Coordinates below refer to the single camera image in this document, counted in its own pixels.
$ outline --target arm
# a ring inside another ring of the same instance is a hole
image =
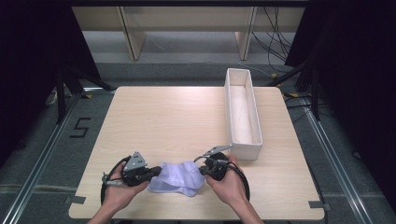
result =
[[[120,164],[110,179],[121,178],[120,173],[125,162]],[[88,222],[90,224],[106,224],[118,211],[128,206],[137,193],[148,186],[149,182],[141,183],[139,186],[108,186],[102,206]]]
[[[228,159],[238,166],[235,156],[230,155]],[[221,201],[230,205],[242,222],[249,224],[263,223],[245,195],[245,188],[241,178],[234,171],[227,171],[227,174],[220,181],[216,181],[208,175],[205,179]]]

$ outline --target folded cloth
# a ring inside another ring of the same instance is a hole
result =
[[[156,193],[179,192],[194,196],[205,183],[205,178],[192,161],[179,164],[161,163],[163,168],[158,176],[151,178],[148,190]]]

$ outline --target wooden table top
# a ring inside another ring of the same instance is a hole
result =
[[[239,162],[251,203],[264,220],[322,219],[323,209],[308,203],[319,201],[318,193],[279,89],[255,87],[254,94],[263,146],[256,161]],[[135,151],[153,167],[193,161],[218,145],[227,145],[224,88],[120,87],[76,193],[85,203],[72,203],[69,215],[91,218],[100,207],[103,172]],[[145,189],[114,218],[238,219],[207,184],[194,197]]]

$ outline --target person's left hand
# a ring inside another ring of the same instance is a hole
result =
[[[125,166],[126,162],[121,163],[110,179],[118,179],[121,178],[122,168]],[[145,189],[149,185],[149,182],[143,182],[135,187],[128,187],[126,185],[122,186],[107,186],[105,199],[103,201],[103,205],[107,207],[111,207],[119,211],[131,202],[131,200],[136,196],[137,193]]]

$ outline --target white box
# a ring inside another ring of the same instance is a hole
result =
[[[262,130],[249,70],[229,68],[224,89],[231,154],[238,160],[257,160]]]

